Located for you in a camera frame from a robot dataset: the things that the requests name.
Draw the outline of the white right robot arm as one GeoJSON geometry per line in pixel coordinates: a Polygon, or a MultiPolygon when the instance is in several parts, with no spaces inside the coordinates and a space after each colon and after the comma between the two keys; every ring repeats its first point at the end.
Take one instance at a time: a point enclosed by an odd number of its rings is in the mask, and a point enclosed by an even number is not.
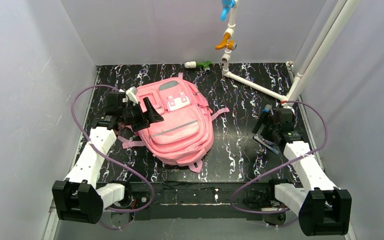
{"type": "Polygon", "coordinates": [[[288,160],[301,158],[291,165],[302,187],[273,180],[270,192],[297,215],[306,236],[344,236],[349,232],[352,196],[327,177],[308,141],[295,131],[295,122],[292,108],[272,108],[267,104],[252,130],[257,142],[279,151],[288,160]]]}

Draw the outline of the blue pen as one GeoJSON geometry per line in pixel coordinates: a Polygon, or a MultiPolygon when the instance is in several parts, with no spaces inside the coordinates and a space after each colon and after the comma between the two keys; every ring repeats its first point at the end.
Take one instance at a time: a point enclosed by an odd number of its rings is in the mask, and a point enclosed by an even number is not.
{"type": "Polygon", "coordinates": [[[253,136],[253,139],[257,141],[259,144],[261,144],[262,146],[264,146],[265,148],[267,148],[268,150],[270,150],[271,152],[273,152],[274,154],[276,155],[280,154],[280,152],[275,148],[275,144],[273,142],[268,141],[264,138],[258,137],[257,135],[253,136]]]}

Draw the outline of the pink student backpack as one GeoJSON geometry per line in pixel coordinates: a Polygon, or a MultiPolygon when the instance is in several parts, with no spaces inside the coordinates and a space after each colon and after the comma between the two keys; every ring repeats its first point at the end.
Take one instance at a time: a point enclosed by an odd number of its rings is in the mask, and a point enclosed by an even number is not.
{"type": "Polygon", "coordinates": [[[214,143],[213,121],[230,110],[212,111],[197,86],[184,80],[182,73],[138,87],[136,97],[140,101],[148,98],[163,121],[136,131],[139,141],[119,136],[122,147],[147,147],[166,165],[189,167],[200,173],[203,158],[214,143]]]}

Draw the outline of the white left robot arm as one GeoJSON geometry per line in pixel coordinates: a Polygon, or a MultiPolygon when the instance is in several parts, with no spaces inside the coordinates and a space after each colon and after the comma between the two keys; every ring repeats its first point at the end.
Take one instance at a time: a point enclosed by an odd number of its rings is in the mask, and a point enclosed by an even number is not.
{"type": "Polygon", "coordinates": [[[98,174],[117,140],[116,133],[124,126],[139,131],[163,121],[147,97],[138,100],[137,92],[131,87],[108,93],[104,110],[93,120],[86,135],[87,144],[76,164],[64,180],[54,182],[52,195],[60,220],[96,224],[104,209],[124,200],[124,182],[97,187],[98,174]]]}

